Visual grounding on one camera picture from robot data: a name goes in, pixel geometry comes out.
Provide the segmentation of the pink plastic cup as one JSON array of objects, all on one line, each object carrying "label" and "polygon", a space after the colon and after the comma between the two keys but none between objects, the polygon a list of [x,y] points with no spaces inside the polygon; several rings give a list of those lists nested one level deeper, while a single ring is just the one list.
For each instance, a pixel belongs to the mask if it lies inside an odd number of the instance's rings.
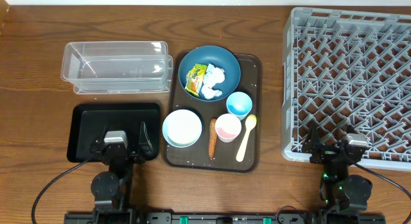
[{"label": "pink plastic cup", "polygon": [[231,142],[240,134],[241,121],[232,114],[223,114],[217,118],[215,130],[222,142]]}]

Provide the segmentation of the light blue plastic cup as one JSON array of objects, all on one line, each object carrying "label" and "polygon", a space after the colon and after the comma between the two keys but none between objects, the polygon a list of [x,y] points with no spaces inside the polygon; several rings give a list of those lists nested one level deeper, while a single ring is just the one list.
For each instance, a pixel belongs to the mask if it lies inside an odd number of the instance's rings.
[{"label": "light blue plastic cup", "polygon": [[252,110],[252,99],[244,92],[234,92],[227,98],[226,107],[228,113],[243,120]]}]

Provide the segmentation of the yellow green snack wrapper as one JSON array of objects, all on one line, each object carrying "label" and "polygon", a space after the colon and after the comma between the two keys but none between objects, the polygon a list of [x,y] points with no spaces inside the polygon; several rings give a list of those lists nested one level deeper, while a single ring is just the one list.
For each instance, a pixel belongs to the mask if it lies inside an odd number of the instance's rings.
[{"label": "yellow green snack wrapper", "polygon": [[200,96],[200,89],[203,84],[206,70],[207,65],[195,64],[186,75],[186,86],[184,88],[195,97]]}]

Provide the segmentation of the white tissue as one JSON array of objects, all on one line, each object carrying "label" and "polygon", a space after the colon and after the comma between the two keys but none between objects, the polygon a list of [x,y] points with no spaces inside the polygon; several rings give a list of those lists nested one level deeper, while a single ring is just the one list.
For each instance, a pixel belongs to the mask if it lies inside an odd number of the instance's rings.
[{"label": "white tissue", "polygon": [[208,64],[201,88],[201,93],[204,95],[204,98],[210,100],[221,96],[223,92],[218,89],[213,89],[213,87],[218,83],[224,82],[224,80],[225,71],[222,68],[215,67],[213,64]]}]

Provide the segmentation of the dark blue plate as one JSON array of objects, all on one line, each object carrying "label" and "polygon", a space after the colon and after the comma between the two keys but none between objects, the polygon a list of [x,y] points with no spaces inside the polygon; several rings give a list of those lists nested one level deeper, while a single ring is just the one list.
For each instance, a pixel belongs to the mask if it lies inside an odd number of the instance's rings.
[{"label": "dark blue plate", "polygon": [[216,89],[222,91],[221,96],[205,99],[200,93],[200,101],[219,101],[232,94],[240,83],[241,68],[237,58],[227,49],[219,46],[201,46],[188,52],[179,64],[178,79],[185,87],[186,75],[195,64],[212,64],[224,70],[225,80],[216,84]]}]

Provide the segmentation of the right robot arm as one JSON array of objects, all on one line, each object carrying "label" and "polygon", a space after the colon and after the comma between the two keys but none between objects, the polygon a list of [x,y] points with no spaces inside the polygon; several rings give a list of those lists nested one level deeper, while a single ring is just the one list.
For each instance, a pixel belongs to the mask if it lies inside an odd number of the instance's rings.
[{"label": "right robot arm", "polygon": [[311,123],[302,151],[310,154],[311,163],[324,166],[320,198],[339,213],[358,214],[367,209],[372,183],[349,173],[349,167],[361,161],[366,149],[366,136],[352,126],[348,126],[347,134],[336,144],[324,144],[320,141],[317,124]]}]

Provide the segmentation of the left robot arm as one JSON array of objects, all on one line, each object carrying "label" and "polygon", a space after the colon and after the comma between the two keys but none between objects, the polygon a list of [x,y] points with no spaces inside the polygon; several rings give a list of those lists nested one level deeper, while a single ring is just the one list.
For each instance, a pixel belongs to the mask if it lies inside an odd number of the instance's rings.
[{"label": "left robot arm", "polygon": [[141,122],[137,146],[128,145],[126,132],[104,130],[90,147],[93,157],[109,167],[91,182],[94,195],[95,223],[137,223],[138,215],[130,206],[130,193],[135,164],[142,164],[154,154],[146,123]]}]

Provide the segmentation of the black waste bin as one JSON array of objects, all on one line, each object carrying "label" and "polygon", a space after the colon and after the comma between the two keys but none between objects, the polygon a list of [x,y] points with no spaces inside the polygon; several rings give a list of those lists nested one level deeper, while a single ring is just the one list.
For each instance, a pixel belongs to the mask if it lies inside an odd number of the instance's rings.
[{"label": "black waste bin", "polygon": [[67,147],[69,162],[80,163],[92,156],[91,144],[104,130],[126,132],[128,145],[137,145],[141,122],[146,123],[148,136],[159,154],[160,106],[156,103],[91,103],[73,109]]}]

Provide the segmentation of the grey dishwasher rack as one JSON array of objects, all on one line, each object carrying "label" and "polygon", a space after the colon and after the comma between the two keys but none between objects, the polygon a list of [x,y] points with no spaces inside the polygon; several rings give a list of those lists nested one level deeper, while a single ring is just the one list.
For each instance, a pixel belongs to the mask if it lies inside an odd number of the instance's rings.
[{"label": "grey dishwasher rack", "polygon": [[307,162],[312,123],[335,144],[348,126],[366,136],[361,165],[410,170],[410,16],[294,8],[283,31],[281,148]]}]

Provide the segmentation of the clear plastic waste bin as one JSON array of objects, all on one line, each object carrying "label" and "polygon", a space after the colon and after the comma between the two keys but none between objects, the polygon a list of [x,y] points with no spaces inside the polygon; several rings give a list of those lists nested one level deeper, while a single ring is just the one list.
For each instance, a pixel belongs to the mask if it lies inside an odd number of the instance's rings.
[{"label": "clear plastic waste bin", "polygon": [[172,73],[164,41],[70,42],[61,78],[76,94],[168,93]]}]

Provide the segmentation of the light blue bowl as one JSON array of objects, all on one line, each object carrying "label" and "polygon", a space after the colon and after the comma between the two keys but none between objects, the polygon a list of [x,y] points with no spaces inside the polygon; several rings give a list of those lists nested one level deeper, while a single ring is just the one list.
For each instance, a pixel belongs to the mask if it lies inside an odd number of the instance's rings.
[{"label": "light blue bowl", "polygon": [[163,137],[176,148],[187,148],[201,136],[202,122],[192,111],[186,109],[171,112],[162,125]]}]

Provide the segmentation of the pale yellow plastic spoon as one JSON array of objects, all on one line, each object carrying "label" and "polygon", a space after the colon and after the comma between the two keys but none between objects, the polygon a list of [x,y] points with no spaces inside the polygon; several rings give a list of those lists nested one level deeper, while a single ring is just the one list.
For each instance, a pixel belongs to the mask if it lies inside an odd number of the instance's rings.
[{"label": "pale yellow plastic spoon", "polygon": [[254,114],[249,115],[245,120],[245,134],[236,155],[236,160],[238,162],[242,162],[245,157],[249,135],[250,132],[256,127],[256,123],[257,117]]}]

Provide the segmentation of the orange carrot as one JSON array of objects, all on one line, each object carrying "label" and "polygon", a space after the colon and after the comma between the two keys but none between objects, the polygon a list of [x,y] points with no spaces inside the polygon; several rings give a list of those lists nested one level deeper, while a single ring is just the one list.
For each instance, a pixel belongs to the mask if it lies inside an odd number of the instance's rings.
[{"label": "orange carrot", "polygon": [[212,118],[210,125],[209,125],[209,146],[208,146],[208,154],[211,160],[214,159],[214,153],[216,149],[216,141],[217,141],[217,133],[216,133],[216,118]]}]

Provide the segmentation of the dark brown serving tray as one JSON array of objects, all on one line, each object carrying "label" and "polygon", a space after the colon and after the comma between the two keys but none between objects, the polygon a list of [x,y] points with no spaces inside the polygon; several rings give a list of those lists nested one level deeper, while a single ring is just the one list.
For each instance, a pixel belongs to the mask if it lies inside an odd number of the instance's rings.
[{"label": "dark brown serving tray", "polygon": [[[247,93],[252,99],[251,114],[261,115],[262,65],[254,55],[236,54],[240,67],[241,79],[237,91]],[[212,118],[227,113],[226,100],[205,102],[195,99],[186,93],[180,84],[178,72],[173,73],[168,112],[178,109],[191,110],[202,122],[202,134],[198,141],[186,148],[178,148],[163,142],[162,157],[170,166],[179,168],[206,169],[248,173],[255,169],[259,162],[260,124],[251,131],[245,157],[238,162],[236,155],[245,134],[242,130],[231,142],[217,140],[214,157],[209,157],[209,124]]]}]

